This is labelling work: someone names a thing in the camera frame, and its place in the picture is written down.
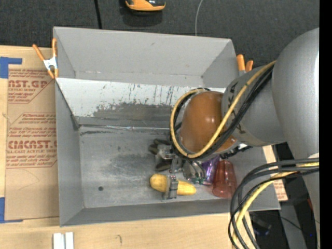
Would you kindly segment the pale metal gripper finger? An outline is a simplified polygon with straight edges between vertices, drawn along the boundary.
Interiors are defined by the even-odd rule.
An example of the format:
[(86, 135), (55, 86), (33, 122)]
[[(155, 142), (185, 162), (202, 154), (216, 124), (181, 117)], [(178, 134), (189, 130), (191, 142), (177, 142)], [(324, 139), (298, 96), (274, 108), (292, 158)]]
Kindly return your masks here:
[(174, 150), (171, 145), (159, 144), (157, 145), (157, 154), (155, 155), (155, 163), (171, 164), (174, 158)]
[(168, 175), (166, 181), (166, 189), (162, 194), (164, 200), (176, 199), (178, 190), (178, 180), (175, 175)]

